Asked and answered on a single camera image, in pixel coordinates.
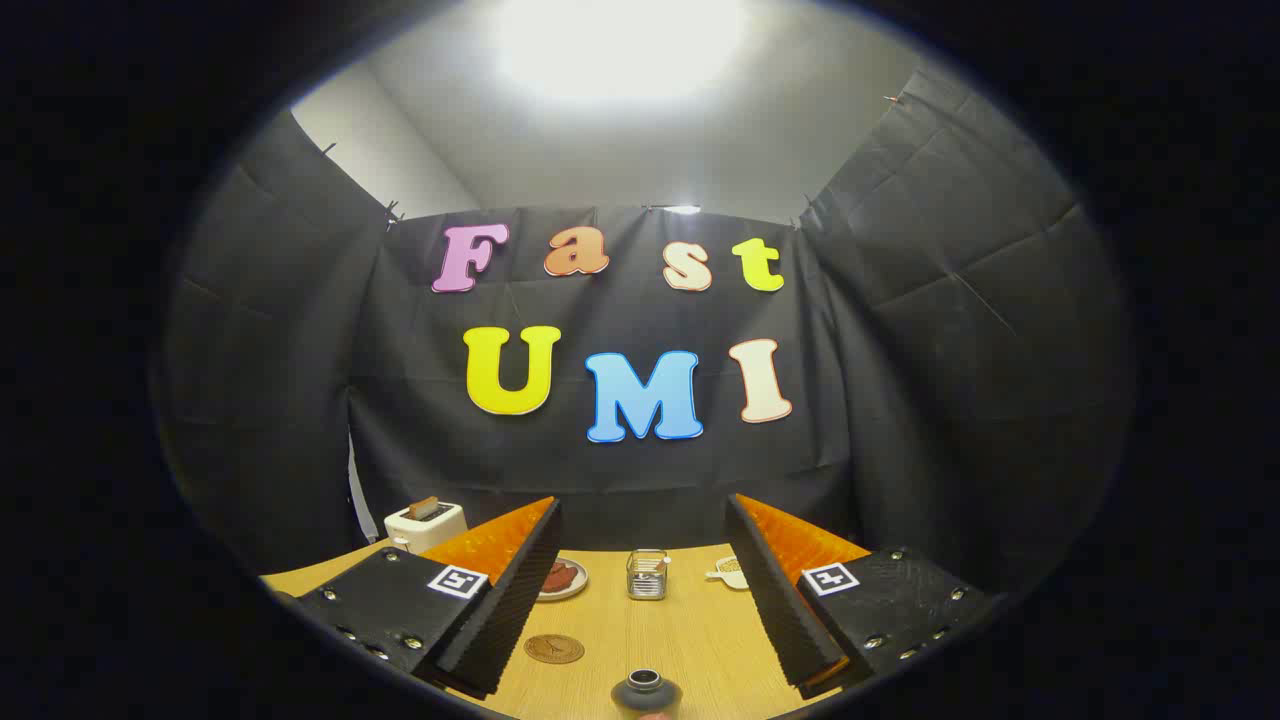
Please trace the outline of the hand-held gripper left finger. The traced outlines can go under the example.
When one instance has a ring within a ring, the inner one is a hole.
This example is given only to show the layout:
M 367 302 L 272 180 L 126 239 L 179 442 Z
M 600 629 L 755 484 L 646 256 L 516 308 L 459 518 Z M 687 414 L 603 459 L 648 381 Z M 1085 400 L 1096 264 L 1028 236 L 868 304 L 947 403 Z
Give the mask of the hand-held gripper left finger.
M 498 689 L 561 536 L 559 500 L 540 498 L 422 553 L 380 548 L 296 606 L 385 665 L 484 700 Z

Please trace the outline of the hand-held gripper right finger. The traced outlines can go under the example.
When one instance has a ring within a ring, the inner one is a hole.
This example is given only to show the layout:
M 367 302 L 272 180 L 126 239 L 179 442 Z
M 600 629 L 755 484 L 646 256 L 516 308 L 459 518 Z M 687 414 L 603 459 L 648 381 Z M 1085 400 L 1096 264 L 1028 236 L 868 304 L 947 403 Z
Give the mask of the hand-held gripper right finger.
M 910 667 L 1001 602 L 915 550 L 865 550 L 745 495 L 727 498 L 724 529 L 782 674 L 805 700 Z

